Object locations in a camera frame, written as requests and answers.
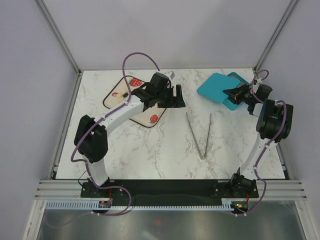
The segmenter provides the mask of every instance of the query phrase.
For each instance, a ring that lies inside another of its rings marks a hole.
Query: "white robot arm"
[[[88,130],[99,119],[104,118],[85,137],[78,148],[80,154],[87,160],[91,177],[98,186],[103,185],[109,178],[104,161],[104,156],[108,152],[108,136],[126,120],[155,106],[155,104],[158,108],[184,108],[186,104],[183,100],[181,85],[178,84],[175,88],[176,96],[174,96],[174,87],[171,86],[170,79],[157,72],[152,76],[150,82],[146,82],[132,91],[130,100],[127,97],[119,105],[95,118],[85,115],[80,119],[74,139],[76,146]]]

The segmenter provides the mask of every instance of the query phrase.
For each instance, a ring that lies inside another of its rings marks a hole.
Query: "glass panel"
[[[49,210],[60,225],[83,210]],[[58,229],[43,223],[38,240],[305,240],[294,202],[263,202],[248,216],[217,211],[132,211],[121,216],[85,215]]]

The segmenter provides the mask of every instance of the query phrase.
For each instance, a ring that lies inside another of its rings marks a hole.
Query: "cable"
[[[80,183],[80,179],[82,178],[83,175],[85,175],[85,173],[87,172],[87,170],[85,170],[82,175],[78,178],[78,183],[81,187],[83,187],[83,185]]]
[[[263,70],[259,71],[256,75],[254,75],[254,77],[253,77],[253,79],[252,79],[252,81],[251,81],[251,94],[252,94],[253,97],[254,97],[259,103],[261,103],[261,104],[263,104],[264,101],[260,100],[260,99],[257,97],[256,93],[254,92],[254,85],[256,84],[256,81],[257,81],[256,78],[259,76],[259,74],[261,74],[261,73],[263,73],[263,72],[266,72],[266,75],[265,75],[264,78],[261,79],[261,81],[265,80],[265,79],[269,76],[269,71],[266,70],[266,69],[263,69]]]
[[[143,55],[143,56],[149,58],[149,59],[153,62],[153,64],[154,64],[155,67],[157,68],[157,70],[160,71],[160,69],[159,69],[158,65],[156,64],[156,62],[155,62],[149,55],[147,55],[147,54],[145,54],[145,53],[143,53],[143,52],[133,52],[133,53],[130,53],[128,56],[126,56],[125,59],[123,60],[123,63],[122,63],[122,74],[123,74],[124,82],[125,82],[125,84],[126,84],[126,86],[127,86],[127,88],[128,88],[128,94],[129,94],[129,96],[128,96],[127,100],[126,100],[127,102],[130,101],[132,94],[131,94],[130,85],[129,85],[128,80],[127,80],[127,78],[126,78],[125,66],[126,66],[126,61],[127,61],[127,59],[128,59],[130,56],[132,56],[132,55]],[[129,196],[129,203],[128,203],[127,207],[126,207],[124,210],[122,210],[122,211],[120,211],[120,212],[117,212],[117,213],[100,213],[101,215],[105,215],[105,216],[117,216],[117,215],[124,214],[124,213],[126,212],[126,210],[127,210],[127,209],[130,207],[130,205],[131,205],[131,195],[130,195],[130,192],[129,192],[126,188],[124,188],[124,187],[122,187],[122,186],[108,186],[108,187],[101,187],[101,186],[99,186],[99,185],[95,182],[95,180],[92,178],[92,176],[91,176],[91,173],[90,173],[90,170],[89,170],[89,166],[88,166],[88,161],[85,160],[85,159],[81,159],[81,158],[80,158],[80,159],[74,159],[74,158],[75,158],[75,155],[76,155],[76,153],[77,153],[80,145],[83,143],[83,141],[85,140],[85,138],[89,135],[89,133],[91,133],[91,131],[92,131],[98,124],[100,124],[102,121],[104,121],[107,117],[109,117],[111,114],[115,113],[115,112],[118,111],[119,109],[123,108],[124,106],[126,106],[126,103],[121,104],[121,105],[118,106],[117,108],[115,108],[115,109],[111,110],[110,112],[108,112],[104,117],[101,117],[98,121],[96,121],[96,123],[93,124],[93,125],[88,129],[88,131],[82,136],[82,138],[80,139],[80,141],[78,142],[78,144],[75,146],[75,148],[74,148],[74,150],[73,150],[73,152],[72,152],[72,154],[71,154],[71,162],[72,162],[72,163],[76,163],[76,162],[84,162],[84,163],[85,163],[85,168],[86,168],[86,171],[87,171],[88,174],[89,174],[89,179],[91,180],[91,182],[94,184],[94,186],[95,186],[96,188],[102,189],[102,190],[107,190],[107,189],[121,189],[121,190],[124,190],[124,191],[128,194],[128,196]]]

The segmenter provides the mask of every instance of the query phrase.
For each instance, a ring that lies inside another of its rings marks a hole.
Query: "black mounting plate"
[[[132,197],[132,206],[221,206],[222,199],[243,198],[235,197],[225,188],[228,181],[213,179],[187,180],[128,180],[115,179],[106,182],[103,187],[121,186],[126,188]],[[82,198],[109,198],[110,191],[97,189],[91,182],[84,182],[81,191]],[[258,191],[253,191],[250,198],[258,198]],[[125,191],[112,189],[112,205],[126,206],[129,197]]]

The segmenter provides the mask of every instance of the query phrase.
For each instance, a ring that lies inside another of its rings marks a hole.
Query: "red wire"
[[[247,194],[246,195],[246,201],[245,201],[244,205],[246,205],[249,202],[249,198],[250,198],[250,196],[249,196],[249,194]]]
[[[109,191],[109,201],[108,202],[111,202],[111,200],[112,200],[112,188]]]

